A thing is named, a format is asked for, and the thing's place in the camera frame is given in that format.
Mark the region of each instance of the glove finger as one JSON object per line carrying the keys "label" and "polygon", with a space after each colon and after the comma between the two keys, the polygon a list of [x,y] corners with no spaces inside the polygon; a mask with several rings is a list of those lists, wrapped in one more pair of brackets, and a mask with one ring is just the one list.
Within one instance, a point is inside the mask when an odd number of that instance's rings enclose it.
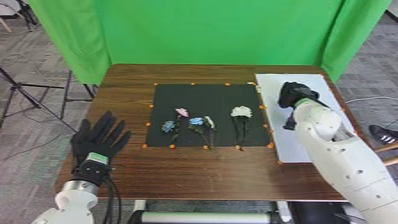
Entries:
{"label": "glove finger", "polygon": [[110,118],[110,120],[106,122],[106,125],[103,127],[103,130],[101,130],[101,132],[97,134],[97,137],[94,139],[96,144],[103,143],[103,140],[106,138],[108,131],[110,131],[112,127],[113,127],[113,124],[115,124],[115,117]]}
{"label": "glove finger", "polygon": [[131,138],[131,135],[133,135],[131,131],[126,131],[124,135],[120,136],[120,139],[119,139],[119,141],[117,141],[117,143],[113,144],[113,147],[112,147],[115,152],[120,151],[122,147],[126,146],[129,138]]}
{"label": "glove finger", "polygon": [[94,125],[94,128],[90,130],[90,134],[88,134],[88,141],[94,141],[99,133],[101,133],[101,130],[106,126],[106,123],[108,123],[108,120],[112,119],[112,113],[110,111],[103,114],[97,122],[96,122],[96,125]]}
{"label": "glove finger", "polygon": [[115,143],[115,140],[117,140],[117,138],[119,138],[122,129],[124,129],[124,121],[119,122],[119,124],[117,124],[117,126],[115,126],[115,129],[113,129],[112,133],[108,134],[108,138],[106,138],[106,140],[104,140],[104,144],[106,144],[108,146],[113,145],[113,143]]}
{"label": "glove finger", "polygon": [[87,119],[83,119],[80,128],[78,128],[78,132],[71,137],[71,143],[80,143],[85,140],[88,132],[90,132],[90,122]]}

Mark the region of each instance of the tripod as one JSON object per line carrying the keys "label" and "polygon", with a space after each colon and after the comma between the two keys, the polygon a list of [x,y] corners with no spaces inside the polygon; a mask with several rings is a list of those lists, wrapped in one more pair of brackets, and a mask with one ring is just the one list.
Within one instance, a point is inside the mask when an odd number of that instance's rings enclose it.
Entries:
{"label": "tripod", "polygon": [[[7,74],[7,72],[3,71],[3,69],[0,68],[0,74],[1,74],[1,78],[5,80],[5,82],[8,82],[10,84],[10,93],[8,93],[8,99],[7,99],[7,102],[5,102],[5,108],[3,108],[3,114],[1,114],[1,118],[0,118],[0,128],[1,128],[1,125],[3,125],[3,120],[8,116],[12,116],[14,114],[24,112],[26,110],[32,110],[32,109],[40,109],[44,112],[48,112],[51,114],[51,116],[55,117],[55,119],[64,123],[64,125],[67,126],[67,128],[72,130],[72,132],[76,132],[74,128],[71,127],[71,125],[64,122],[64,120],[60,119],[58,115],[53,113],[53,111],[48,109],[48,107],[44,106],[44,104],[40,103],[42,99],[44,99],[44,96],[46,96],[46,93],[48,93],[48,90],[49,89],[64,89],[64,87],[58,87],[58,86],[46,86],[46,85],[33,85],[33,84],[24,84],[24,83],[19,83],[14,81],[14,79],[10,78],[10,75]],[[30,95],[30,93],[24,91],[23,87],[35,87],[35,88],[46,88],[44,90],[44,93],[42,93],[42,96],[40,96],[40,99],[37,100],[33,98],[33,96]],[[10,101],[12,101],[12,96],[14,96],[14,93],[19,92],[21,93],[21,96],[24,97],[24,99],[28,100],[30,104],[32,104],[32,107],[23,109],[21,111],[14,112],[12,114],[7,114],[8,112],[8,106],[10,106]]]}

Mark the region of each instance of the wooden table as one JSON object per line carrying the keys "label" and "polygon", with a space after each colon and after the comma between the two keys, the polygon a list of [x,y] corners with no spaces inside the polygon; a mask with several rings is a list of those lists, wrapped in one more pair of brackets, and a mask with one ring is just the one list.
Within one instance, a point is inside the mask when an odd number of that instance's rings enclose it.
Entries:
{"label": "wooden table", "polygon": [[[243,84],[255,73],[323,74],[314,66],[113,65],[106,72],[87,118],[96,122],[104,111],[126,120],[131,141],[113,160],[113,179],[122,198],[177,200],[343,200],[311,164],[277,164],[275,149],[250,147],[145,148],[154,83]],[[355,130],[362,132],[335,87]],[[71,155],[55,189],[69,178]]]}

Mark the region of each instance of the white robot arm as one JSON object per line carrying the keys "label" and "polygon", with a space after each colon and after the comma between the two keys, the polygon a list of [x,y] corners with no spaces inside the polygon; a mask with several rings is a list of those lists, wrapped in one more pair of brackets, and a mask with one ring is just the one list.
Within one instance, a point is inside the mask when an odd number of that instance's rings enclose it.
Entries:
{"label": "white robot arm", "polygon": [[398,223],[398,187],[382,160],[343,126],[335,112],[314,100],[295,104],[295,133],[330,186],[369,224]]}
{"label": "white robot arm", "polygon": [[48,209],[32,224],[94,224],[90,208],[97,203],[97,186],[81,180],[67,181],[55,196],[58,209]]}

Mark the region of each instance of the cable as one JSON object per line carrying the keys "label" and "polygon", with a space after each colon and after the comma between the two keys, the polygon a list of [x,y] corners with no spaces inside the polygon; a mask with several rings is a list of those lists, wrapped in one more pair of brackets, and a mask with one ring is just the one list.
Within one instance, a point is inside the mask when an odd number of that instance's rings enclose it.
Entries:
{"label": "cable", "polygon": [[[3,63],[5,59],[12,56],[17,56],[16,60],[10,62],[10,63]],[[8,54],[3,58],[1,58],[1,64],[3,66],[10,66],[12,64],[16,64],[19,62],[19,59],[24,58],[28,62],[32,62],[32,65],[33,65],[33,72],[35,74],[40,76],[40,78],[53,84],[58,84],[60,82],[64,82],[67,80],[67,78],[56,78],[56,79],[49,79],[44,75],[42,75],[42,72],[40,72],[40,69],[39,69],[39,65],[37,63],[33,62],[33,60],[30,59],[30,57],[21,54],[21,53],[14,53],[14,54]]]}
{"label": "cable", "polygon": [[[385,99],[385,100],[396,100],[398,101],[398,98],[394,98],[394,97],[375,96],[375,97],[366,97],[366,98],[348,100],[344,103],[351,103],[351,102],[364,101],[364,100],[375,100],[375,99]],[[398,119],[387,124],[387,126],[383,128],[387,128],[396,123],[396,121],[398,121]]]}
{"label": "cable", "polygon": [[113,188],[113,192],[115,192],[115,198],[117,198],[117,206],[119,206],[119,210],[117,210],[117,224],[120,224],[120,212],[122,212],[122,206],[120,206],[120,192],[119,192],[119,189],[117,189],[117,186],[115,186],[115,182],[113,182],[113,180],[112,180],[112,178],[108,178],[110,179],[110,185],[112,185],[112,188]]}
{"label": "cable", "polygon": [[348,100],[344,103],[351,103],[351,102],[364,101],[364,100],[375,100],[375,99],[387,99],[387,100],[396,100],[398,101],[398,98],[394,98],[394,97],[375,96],[375,97],[366,97],[366,98],[359,98],[359,99]]}
{"label": "cable", "polygon": [[104,178],[104,183],[106,183],[106,192],[108,192],[108,205],[106,205],[106,212],[104,212],[104,217],[103,217],[103,224],[112,224],[112,211],[113,211],[113,188],[112,184],[108,181],[108,178]]}
{"label": "cable", "polygon": [[0,162],[7,161],[12,157],[16,157],[19,154],[30,152],[33,149],[44,147],[60,137],[60,134],[55,136],[55,138],[40,145],[37,145],[35,147],[32,147],[30,149],[26,149],[24,151],[17,152],[16,154],[12,154],[10,156],[7,156],[3,159],[0,159]]}

